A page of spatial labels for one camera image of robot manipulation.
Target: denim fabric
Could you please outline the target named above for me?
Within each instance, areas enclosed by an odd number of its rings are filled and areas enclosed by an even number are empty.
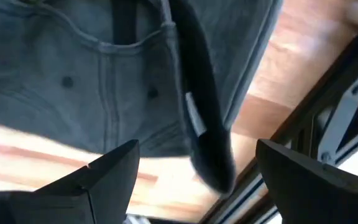
[[[230,129],[281,2],[188,3],[205,35]],[[90,152],[139,139],[143,157],[192,155],[169,10],[139,1],[136,43],[115,45],[111,0],[0,0],[0,125]]]

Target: black strap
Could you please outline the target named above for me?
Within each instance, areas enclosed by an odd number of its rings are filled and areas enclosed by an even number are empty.
[[[229,195],[234,188],[236,170],[231,154],[230,130],[224,127],[220,113],[208,46],[192,6],[186,0],[169,2],[180,38],[185,85],[206,129],[199,137],[195,136],[194,130],[189,133],[194,150],[191,160],[207,184]]]
[[[136,2],[137,0],[111,0],[115,44],[128,45],[136,42]]]

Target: white tag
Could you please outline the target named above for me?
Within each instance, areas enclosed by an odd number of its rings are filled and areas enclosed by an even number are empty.
[[[186,102],[188,112],[190,114],[191,123],[193,124],[194,130],[199,137],[206,132],[206,128],[203,120],[200,117],[200,114],[198,114],[193,95],[191,93],[186,93]]]

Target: metal bracket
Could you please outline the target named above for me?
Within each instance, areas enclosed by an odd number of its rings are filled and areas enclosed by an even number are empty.
[[[358,109],[358,79],[343,94],[336,109],[331,113],[324,134],[319,142],[319,161],[334,164],[334,155]]]

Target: wooden floor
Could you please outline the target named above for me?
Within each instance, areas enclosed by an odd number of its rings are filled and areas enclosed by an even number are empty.
[[[285,0],[277,27],[233,127],[240,172],[255,141],[269,138],[356,33],[350,0]],[[0,127],[0,190],[34,190],[96,159],[93,155]],[[187,158],[142,159],[129,213],[198,221],[218,196]]]

